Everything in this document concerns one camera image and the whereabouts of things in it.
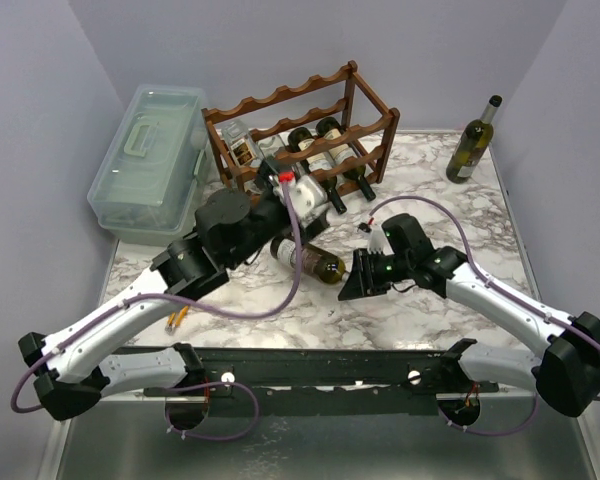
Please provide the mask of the green bottle silver foil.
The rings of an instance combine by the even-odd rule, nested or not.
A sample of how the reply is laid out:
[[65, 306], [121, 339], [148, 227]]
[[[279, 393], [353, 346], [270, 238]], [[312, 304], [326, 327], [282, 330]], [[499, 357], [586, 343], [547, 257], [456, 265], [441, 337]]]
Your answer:
[[474, 173], [494, 136], [493, 120], [502, 101], [500, 95], [492, 95], [481, 116], [466, 125], [446, 167], [452, 183], [465, 183]]
[[[292, 238], [275, 237], [270, 244], [271, 255], [289, 268], [296, 267], [296, 244]], [[336, 254], [307, 243], [301, 251], [301, 270], [305, 275], [326, 285], [336, 285], [347, 279], [345, 262]]]

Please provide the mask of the clear bottle black cap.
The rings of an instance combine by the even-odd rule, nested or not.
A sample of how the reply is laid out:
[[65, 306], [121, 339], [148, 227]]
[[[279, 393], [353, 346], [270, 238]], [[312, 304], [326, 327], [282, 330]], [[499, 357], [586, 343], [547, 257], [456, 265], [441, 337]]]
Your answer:
[[243, 121], [231, 120], [222, 128], [221, 133], [231, 158], [237, 164], [259, 169], [264, 155], [250, 136], [249, 129]]

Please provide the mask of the dark green wine bottle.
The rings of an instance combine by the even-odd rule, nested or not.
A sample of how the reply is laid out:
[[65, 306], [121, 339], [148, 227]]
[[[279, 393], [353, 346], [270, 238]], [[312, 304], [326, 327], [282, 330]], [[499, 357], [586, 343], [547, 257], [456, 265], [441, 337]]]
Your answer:
[[[306, 127], [298, 127], [291, 131], [288, 136], [289, 146], [294, 153], [307, 150], [314, 143], [314, 141], [314, 137]], [[301, 165], [306, 174], [313, 174], [318, 170], [330, 170], [332, 168], [331, 162], [327, 158], [327, 154], [325, 152], [307, 157], [301, 163]], [[336, 178], [331, 177], [328, 179], [323, 179], [319, 182], [319, 184], [326, 192], [327, 197], [334, 206], [336, 212], [339, 215], [346, 213], [347, 207], [337, 191]]]
[[[334, 117], [325, 117], [316, 124], [316, 132], [320, 138], [336, 140], [340, 138], [344, 129]], [[331, 148], [329, 154], [335, 165], [342, 164], [349, 157], [356, 157], [356, 153], [348, 144], [342, 144]], [[343, 177], [354, 181], [367, 201], [376, 199], [376, 194], [366, 178], [366, 167], [364, 165], [352, 168], [342, 173]]]

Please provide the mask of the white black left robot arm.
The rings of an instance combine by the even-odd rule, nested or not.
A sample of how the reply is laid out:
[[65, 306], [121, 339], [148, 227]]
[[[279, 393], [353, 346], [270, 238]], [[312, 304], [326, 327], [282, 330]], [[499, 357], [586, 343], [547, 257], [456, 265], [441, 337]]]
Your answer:
[[232, 312], [203, 303], [270, 240], [291, 233], [297, 244], [326, 227], [327, 198], [318, 181], [296, 176], [267, 158], [259, 176], [266, 184], [257, 202], [243, 191], [222, 188], [195, 212], [195, 226], [156, 256], [134, 282], [98, 309], [63, 330], [30, 332], [18, 342], [33, 382], [38, 408], [62, 421], [101, 399], [140, 389], [194, 393], [204, 369], [193, 348], [174, 345], [142, 353], [121, 347], [153, 323], [184, 306], [225, 318], [259, 320], [280, 313], [295, 294], [263, 313]]

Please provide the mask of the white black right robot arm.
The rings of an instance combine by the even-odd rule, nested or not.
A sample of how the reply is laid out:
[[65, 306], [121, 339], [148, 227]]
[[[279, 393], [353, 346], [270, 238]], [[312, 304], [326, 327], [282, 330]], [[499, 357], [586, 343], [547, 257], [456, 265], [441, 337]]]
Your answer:
[[399, 214], [366, 227], [369, 244], [353, 253], [341, 301], [387, 293], [411, 280], [421, 289], [483, 315], [528, 348], [527, 353], [471, 345], [440, 367], [440, 379], [460, 392], [490, 381], [536, 392], [555, 411], [578, 417], [600, 395], [600, 319], [550, 308], [470, 263], [467, 254], [435, 248], [418, 220]]

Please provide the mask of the clear glass wine bottle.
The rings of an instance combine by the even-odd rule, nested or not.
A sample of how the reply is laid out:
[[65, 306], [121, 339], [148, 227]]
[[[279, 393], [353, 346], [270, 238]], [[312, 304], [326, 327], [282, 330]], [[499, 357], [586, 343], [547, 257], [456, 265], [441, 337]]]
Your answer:
[[275, 157], [278, 153], [286, 151], [286, 144], [280, 135], [261, 139], [256, 143], [256, 146], [261, 153], [262, 160], [268, 157]]

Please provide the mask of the brown wooden wine rack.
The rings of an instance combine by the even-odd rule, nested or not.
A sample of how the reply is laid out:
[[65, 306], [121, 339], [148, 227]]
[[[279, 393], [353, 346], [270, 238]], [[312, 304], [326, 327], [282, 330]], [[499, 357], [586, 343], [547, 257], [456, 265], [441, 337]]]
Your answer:
[[[223, 139], [216, 130], [219, 124], [228, 127], [247, 114], [338, 83], [344, 85], [344, 96], [329, 107], [314, 107], [295, 119], [283, 118], [268, 129], [240, 132], [236, 140]], [[314, 75], [299, 87], [283, 85], [266, 98], [247, 97], [232, 109], [203, 109], [202, 115], [227, 187], [258, 201], [260, 194], [251, 189], [257, 174], [265, 171], [263, 165], [255, 165], [258, 144], [286, 133], [287, 144], [275, 152], [275, 161], [315, 177], [335, 204], [354, 191], [369, 201], [375, 198], [371, 186], [383, 180], [400, 119], [399, 110], [385, 104], [353, 61], [331, 76]]]

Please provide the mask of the translucent green plastic toolbox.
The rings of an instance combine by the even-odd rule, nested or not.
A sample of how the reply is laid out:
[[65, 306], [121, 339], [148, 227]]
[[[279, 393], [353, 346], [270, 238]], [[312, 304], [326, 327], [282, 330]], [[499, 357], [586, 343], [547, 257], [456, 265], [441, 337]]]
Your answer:
[[207, 104], [200, 88], [137, 88], [87, 195], [100, 227], [159, 247], [192, 230], [213, 162]]

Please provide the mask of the yellow utility knife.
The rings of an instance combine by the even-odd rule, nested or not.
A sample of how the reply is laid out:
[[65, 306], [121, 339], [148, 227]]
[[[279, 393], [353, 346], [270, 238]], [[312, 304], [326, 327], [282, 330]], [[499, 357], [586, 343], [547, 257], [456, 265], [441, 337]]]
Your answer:
[[174, 334], [175, 331], [181, 326], [183, 320], [186, 318], [188, 311], [189, 307], [185, 306], [180, 311], [171, 314], [167, 320], [165, 332], [167, 334]]

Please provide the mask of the black metal base rail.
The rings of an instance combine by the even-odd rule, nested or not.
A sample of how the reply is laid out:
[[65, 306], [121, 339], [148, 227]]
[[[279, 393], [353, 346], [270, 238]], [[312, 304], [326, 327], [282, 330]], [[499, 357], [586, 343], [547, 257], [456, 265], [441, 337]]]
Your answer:
[[222, 382], [225, 373], [254, 393], [264, 416], [434, 415], [440, 395], [497, 391], [497, 384], [476, 383], [459, 367], [471, 344], [461, 340], [450, 351], [201, 347], [189, 382], [210, 381], [214, 416], [253, 412], [251, 398]]

